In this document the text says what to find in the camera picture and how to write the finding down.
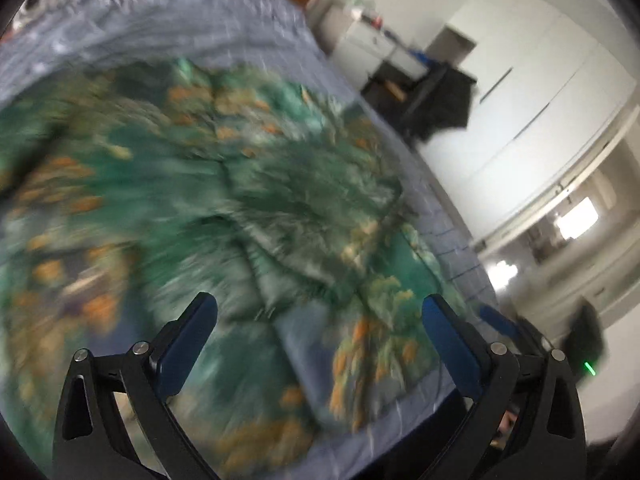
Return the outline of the white desk with drawer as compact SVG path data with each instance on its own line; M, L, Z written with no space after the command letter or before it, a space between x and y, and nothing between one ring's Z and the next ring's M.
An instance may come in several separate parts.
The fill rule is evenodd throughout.
M384 32L355 20L339 6L330 6L314 28L314 36L331 63L352 88L361 91L384 63L410 80L427 73L427 66Z

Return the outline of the dark wooden chair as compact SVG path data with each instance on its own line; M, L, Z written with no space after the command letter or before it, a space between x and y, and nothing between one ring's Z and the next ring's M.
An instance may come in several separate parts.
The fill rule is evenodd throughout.
M409 76L395 65L383 62L369 77L361 95L378 116L399 131L409 98L425 77L425 74Z

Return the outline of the green landscape print padded jacket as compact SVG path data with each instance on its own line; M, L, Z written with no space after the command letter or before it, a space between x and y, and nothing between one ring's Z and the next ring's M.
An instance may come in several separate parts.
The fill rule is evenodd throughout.
M252 66L64 70L1 111L1 408L42 468L72 352L218 324L169 404L223 476L431 411L445 282L408 172L359 103Z

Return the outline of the black jacket on chair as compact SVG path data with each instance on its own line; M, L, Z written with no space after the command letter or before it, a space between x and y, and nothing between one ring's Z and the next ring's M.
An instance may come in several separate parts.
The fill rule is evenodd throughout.
M448 63L435 63L400 106L398 131L408 143L468 125L476 79Z

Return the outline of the blue plaid bed duvet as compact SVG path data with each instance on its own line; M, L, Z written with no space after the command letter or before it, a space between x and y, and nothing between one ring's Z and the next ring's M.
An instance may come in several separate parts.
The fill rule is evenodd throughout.
M359 103L387 134L408 172L416 229L446 285L440 294L464 318L474 318L479 304L494 300L480 262L437 198L427 166L334 70L302 10L291 1L61 0L2 44L1 110L36 82L64 70L110 70L182 59L212 70L252 66L344 103ZM404 434L382 452L372 452L366 437L355 434L321 440L299 460L247 478L225 477L209 465L226 479L356 478L442 412L454 385L437 359L440 387L431 411L406 422Z

